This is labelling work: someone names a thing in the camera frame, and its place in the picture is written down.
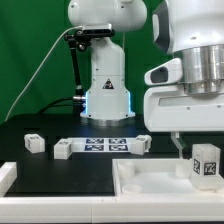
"green wall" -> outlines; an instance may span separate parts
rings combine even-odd
[[[145,0],[146,25],[126,34],[126,87],[132,93],[136,113],[143,112],[143,96],[148,88],[144,74],[166,62],[168,57],[152,42],[152,11],[161,0]],[[57,37],[71,27],[67,18],[69,0],[1,0],[0,5],[0,122],[51,48]],[[113,38],[121,43],[121,34]],[[90,51],[79,53],[85,90],[90,86]],[[70,52],[62,40],[12,115],[36,113],[46,104],[74,95],[74,77]],[[50,110],[70,113],[70,109]]]

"white cube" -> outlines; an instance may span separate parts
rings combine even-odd
[[[54,146],[54,159],[68,159],[72,154],[72,142],[71,139],[61,139]]]
[[[192,184],[200,190],[215,190],[219,179],[221,150],[212,144],[193,145]]]
[[[24,136],[25,147],[31,153],[45,152],[45,140],[37,134],[28,134]]]
[[[152,138],[149,135],[139,135],[131,143],[131,153],[137,155],[144,155],[151,148]]]

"white platform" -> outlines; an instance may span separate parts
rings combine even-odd
[[[0,198],[1,223],[103,223],[224,221],[222,181],[218,192],[202,192],[175,176],[179,159],[131,160],[135,176],[121,180],[113,161],[114,197]],[[126,184],[142,193],[124,194]]]

